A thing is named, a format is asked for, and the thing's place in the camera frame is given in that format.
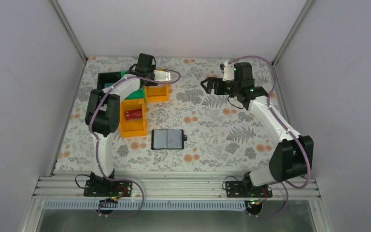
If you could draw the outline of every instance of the wire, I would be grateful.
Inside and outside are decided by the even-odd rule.
[[[251,215],[246,209],[244,210],[244,212],[246,214],[248,214],[249,217],[253,216],[255,218],[270,218],[272,216],[275,216],[275,215],[281,213],[286,208],[286,205],[288,204],[289,197],[288,197],[288,189],[286,188],[286,186],[282,182],[278,182],[278,183],[281,184],[284,187],[285,195],[286,195],[284,204],[282,205],[282,207],[278,211],[276,211],[275,213],[272,213],[272,214],[268,214],[268,215]]]
[[[240,59],[245,59],[245,58],[257,58],[257,59],[260,59],[260,60],[263,60],[265,61],[268,66],[270,67],[271,69],[271,73],[272,73],[272,79],[273,79],[273,85],[272,85],[272,88],[271,88],[271,91],[269,92],[268,94],[268,98],[267,98],[267,104],[268,104],[268,108],[270,110],[270,112],[272,113],[272,115],[274,116],[274,118],[278,121],[279,124],[281,124],[281,126],[284,128],[284,130],[292,137],[294,138],[294,141],[297,143],[298,147],[300,148],[301,152],[302,152],[302,155],[305,159],[305,163],[306,163],[306,180],[305,180],[305,183],[301,186],[296,186],[294,184],[292,184],[290,181],[286,180],[285,182],[287,184],[289,184],[290,186],[292,186],[293,188],[295,189],[304,189],[308,184],[309,184],[309,181],[311,180],[311,164],[309,163],[309,160],[308,160],[308,156],[306,155],[306,152],[305,152],[305,149],[303,148],[302,144],[300,143],[300,141],[296,138],[296,136],[294,135],[294,133],[292,133],[289,128],[285,125],[285,123],[283,123],[283,121],[278,117],[278,115],[276,114],[276,112],[274,111],[273,107],[271,106],[271,95],[272,93],[274,92],[275,88],[276,88],[276,83],[278,82],[278,77],[276,75],[276,71],[273,67],[273,65],[271,64],[271,62],[269,62],[268,60],[266,60],[265,58],[263,57],[259,57],[259,56],[245,56],[245,57],[240,57],[240,58],[236,58],[232,61],[229,61],[228,64],[231,64],[231,63],[235,63],[237,62],[238,60]]]
[[[262,190],[262,193],[264,193],[264,201],[262,202],[262,203],[264,203],[264,202],[266,202],[267,199],[268,199],[268,197],[267,197],[267,192],[266,192],[264,189],[262,189],[262,188],[261,188],[261,190]]]
[[[239,181],[239,180],[238,180],[235,176],[233,176],[233,175],[229,175],[229,176],[225,177],[225,179],[223,180],[223,184],[222,184],[223,190],[227,190],[226,188],[224,188],[224,183],[225,183],[225,180],[226,180],[228,177],[232,177],[232,178],[234,178],[236,181]]]
[[[122,186],[122,185],[119,185],[119,186],[117,186],[116,188],[114,188],[115,190],[116,189],[122,189],[123,191],[122,191],[122,195],[121,195],[121,197],[124,197],[124,195],[126,194],[126,192],[127,192],[127,188],[126,187],[124,187],[124,186]]]
[[[101,168],[101,163],[100,163],[100,160],[99,160],[99,136],[97,134],[94,133],[93,131],[93,122],[97,116],[97,114],[99,113],[99,110],[101,108],[101,106],[104,104],[104,102],[106,101],[106,98],[107,96],[114,90],[114,88],[116,88],[117,86],[119,86],[120,84],[122,84],[123,82],[125,82],[126,80],[130,80],[130,79],[140,79],[140,80],[145,80],[145,81],[149,81],[149,82],[153,82],[153,83],[157,83],[157,84],[164,84],[164,85],[168,85],[168,84],[174,84],[176,83],[177,81],[180,80],[181,78],[181,75],[179,72],[177,71],[174,71],[174,70],[170,70],[170,69],[167,69],[167,71],[170,71],[170,72],[173,72],[173,73],[176,73],[178,75],[178,78],[175,79],[174,81],[169,81],[169,82],[163,82],[163,81],[155,81],[155,80],[150,80],[150,79],[147,79],[147,78],[144,78],[144,77],[139,77],[139,76],[129,76],[127,78],[121,78],[120,80],[118,80],[116,83],[114,83],[112,85],[112,87],[104,94],[104,96],[102,97],[102,99],[100,100],[98,106],[96,107],[96,110],[95,112],[93,113],[93,116],[92,116],[92,119],[90,120],[89,122],[89,131],[91,134],[93,134],[93,136],[96,138],[96,145],[95,145],[95,157],[96,157],[96,163],[99,167],[99,170],[101,172],[101,174],[103,175],[103,177],[108,180],[108,181],[129,181],[129,182],[132,182],[133,184],[135,184],[137,187],[139,187],[140,189],[140,192],[142,192],[142,203],[140,204],[140,207],[134,211],[133,213],[131,214],[128,214],[128,215],[122,215],[122,216],[113,216],[111,215],[110,217],[115,217],[115,218],[127,218],[127,217],[131,217],[131,216],[134,216],[136,214],[138,214],[140,212],[140,210],[143,208],[144,206],[144,191],[142,189],[142,187],[134,180],[130,180],[130,179],[125,179],[125,178],[116,178],[116,179],[112,179],[110,177],[108,177],[106,175],[106,173],[104,173],[103,169]],[[100,212],[100,208],[105,205],[107,203],[102,203],[99,205],[99,209],[98,209],[98,213],[99,215],[105,215],[105,214],[102,214]]]
[[[136,66],[137,64],[133,64],[130,66],[129,70],[132,70],[134,68],[134,66]]]
[[[89,175],[86,175],[86,174],[79,174],[79,175],[77,175],[77,176],[74,177],[74,181],[76,182],[76,185],[77,185],[79,188],[81,188],[81,189],[85,189],[85,187],[80,186],[79,183],[77,182],[77,179],[76,179],[76,178],[77,178],[78,176],[87,176],[87,177],[89,177],[89,178],[90,178],[90,176],[89,176]]]
[[[243,110],[244,109],[244,107],[238,107],[238,106],[232,104],[231,102],[229,102],[229,96],[227,97],[227,101],[228,101],[228,103],[230,103],[232,106],[234,106],[237,109],[240,109],[240,110]]]

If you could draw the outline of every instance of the floral tablecloth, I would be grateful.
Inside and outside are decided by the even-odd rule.
[[[156,58],[158,68],[179,71],[182,78],[170,85],[170,100],[147,104],[147,136],[121,138],[113,144],[114,167],[120,171],[248,171],[266,165],[274,150],[261,123],[246,110],[227,103],[226,96],[208,95],[200,81],[221,76],[217,58]],[[92,170],[93,141],[85,124],[87,101],[96,88],[98,73],[127,70],[134,57],[90,57],[70,115],[56,170]],[[256,85],[271,89],[267,64],[250,62]],[[272,103],[277,105],[275,94]],[[240,106],[234,99],[230,101]],[[151,130],[184,129],[184,150],[151,150]]]

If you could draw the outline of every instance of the black cable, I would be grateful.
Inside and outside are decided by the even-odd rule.
[[[232,178],[234,178],[236,181],[239,181],[239,180],[238,180],[235,176],[233,176],[233,175],[229,175],[229,176],[225,177],[225,179],[223,180],[223,184],[222,184],[222,187],[223,187],[224,190],[227,190],[226,188],[224,188],[224,183],[225,183],[225,180],[226,180],[228,177],[232,177]]]
[[[132,70],[134,68],[134,66],[136,66],[137,64],[133,64],[130,66],[129,70]]]
[[[77,178],[78,176],[87,176],[87,177],[89,177],[89,178],[90,178],[90,176],[89,176],[89,175],[86,175],[86,174],[79,174],[79,175],[77,175],[77,176],[74,177],[74,181],[76,182],[76,185],[77,185],[79,188],[81,188],[81,189],[85,189],[85,187],[80,186],[79,183],[77,182],[77,179],[76,179],[76,178]]]
[[[236,105],[234,105],[234,104],[232,104],[232,103],[230,103],[232,106],[234,106],[235,108],[237,108],[237,109],[240,109],[240,110],[243,110],[244,109],[244,107],[238,107],[238,106],[236,106]]]

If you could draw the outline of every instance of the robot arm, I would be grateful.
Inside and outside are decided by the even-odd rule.
[[[252,77],[252,66],[249,63],[236,63],[234,65],[224,62],[221,64],[224,70],[223,78],[209,77],[201,82],[204,90],[210,94],[214,89],[216,95],[229,95],[237,97],[243,107],[255,115],[267,130],[276,149],[267,166],[247,172],[244,175],[245,189],[249,192],[263,185],[281,182],[307,173],[304,156],[298,148],[294,138],[281,125],[281,123],[271,113],[271,104],[268,106],[268,93],[263,87],[256,87]],[[305,149],[306,156],[312,163],[314,143],[310,136],[302,136],[293,129],[279,114],[274,110],[276,116],[288,127],[288,130],[300,141]]]
[[[119,122],[120,122],[120,103],[127,98],[132,92],[140,89],[142,86],[155,86],[156,83],[147,81],[147,79],[168,82],[171,80],[171,75],[169,72],[162,70],[156,70],[156,65],[152,64],[155,58],[151,55],[140,54],[137,64],[135,64],[134,70],[129,70],[126,74],[120,78],[121,73],[109,73],[107,77],[101,79],[99,75],[98,87],[90,92],[90,97],[86,112],[86,124],[89,125],[96,108],[99,106],[101,99],[106,95],[105,93],[110,93],[107,95],[104,104],[101,106],[96,118],[93,122],[92,134],[93,141],[95,144],[96,154],[96,143],[99,138],[99,162],[102,165],[102,170],[106,176],[110,177],[113,174],[114,167],[112,162],[112,144],[113,139],[116,134]],[[129,77],[139,76],[143,77],[142,80]],[[108,82],[114,83],[119,79],[126,79],[123,83],[117,85],[116,87],[109,86],[105,87]],[[93,173],[95,176],[103,178],[97,162],[94,164]]]

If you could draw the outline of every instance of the metal vent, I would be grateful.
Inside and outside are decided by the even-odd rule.
[[[120,200],[118,204],[110,204],[104,209],[136,210],[140,207],[140,200]],[[45,209],[97,209],[98,200],[46,200]],[[244,201],[162,201],[146,200],[142,210],[201,210],[201,211],[241,211],[244,210]]]

